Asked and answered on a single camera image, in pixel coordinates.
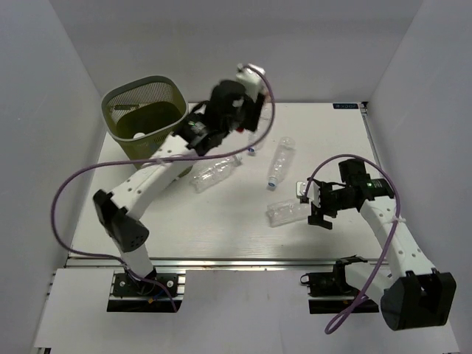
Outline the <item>clear crushed bottle front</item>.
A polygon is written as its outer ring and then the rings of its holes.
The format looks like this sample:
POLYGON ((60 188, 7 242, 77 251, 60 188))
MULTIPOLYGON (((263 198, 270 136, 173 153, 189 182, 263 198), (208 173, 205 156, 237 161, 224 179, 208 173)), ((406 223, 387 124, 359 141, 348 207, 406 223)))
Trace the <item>clear crushed bottle front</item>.
POLYGON ((268 223, 272 228, 306 220, 309 214, 310 204, 300 203, 297 198, 269 204, 266 209, 268 223))

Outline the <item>red cap clear bottle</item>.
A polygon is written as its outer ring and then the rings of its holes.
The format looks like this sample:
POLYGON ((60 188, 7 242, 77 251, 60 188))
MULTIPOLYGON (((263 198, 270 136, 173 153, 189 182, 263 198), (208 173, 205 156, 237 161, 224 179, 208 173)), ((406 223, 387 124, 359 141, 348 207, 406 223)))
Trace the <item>red cap clear bottle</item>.
POLYGON ((252 100, 245 101, 240 111, 242 120, 238 123, 236 131, 240 133, 243 131, 255 132, 259 125, 260 116, 265 104, 265 98, 257 102, 253 102, 252 100))

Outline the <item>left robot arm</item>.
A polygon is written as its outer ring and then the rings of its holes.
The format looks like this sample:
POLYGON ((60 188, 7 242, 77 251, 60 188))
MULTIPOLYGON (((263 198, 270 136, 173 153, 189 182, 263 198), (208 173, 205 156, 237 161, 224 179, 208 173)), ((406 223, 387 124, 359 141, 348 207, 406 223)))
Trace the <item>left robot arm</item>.
POLYGON ((131 275, 131 286, 149 294, 156 276, 145 247, 148 229, 140 221, 152 201, 181 173, 205 156, 233 131, 255 131, 264 103, 260 78, 222 80, 207 101, 197 104, 153 154, 155 159, 176 156, 178 161, 143 164, 110 192, 93 196, 99 222, 107 231, 131 275))

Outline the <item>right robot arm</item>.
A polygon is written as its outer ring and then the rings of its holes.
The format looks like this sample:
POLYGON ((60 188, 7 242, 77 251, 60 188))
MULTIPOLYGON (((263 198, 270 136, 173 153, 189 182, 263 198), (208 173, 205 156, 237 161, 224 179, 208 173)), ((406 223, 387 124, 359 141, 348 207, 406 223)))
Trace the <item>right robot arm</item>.
POLYGON ((446 324, 457 289, 449 272, 425 256, 401 216, 400 194, 381 167, 353 154, 340 154, 340 182, 309 176, 296 183, 300 203, 310 206, 308 224, 332 229, 340 211, 354 209, 367 222, 382 251, 374 266, 362 257, 340 258, 333 267, 334 288, 358 295, 324 329, 330 335, 367 300, 373 301, 393 331, 446 324))

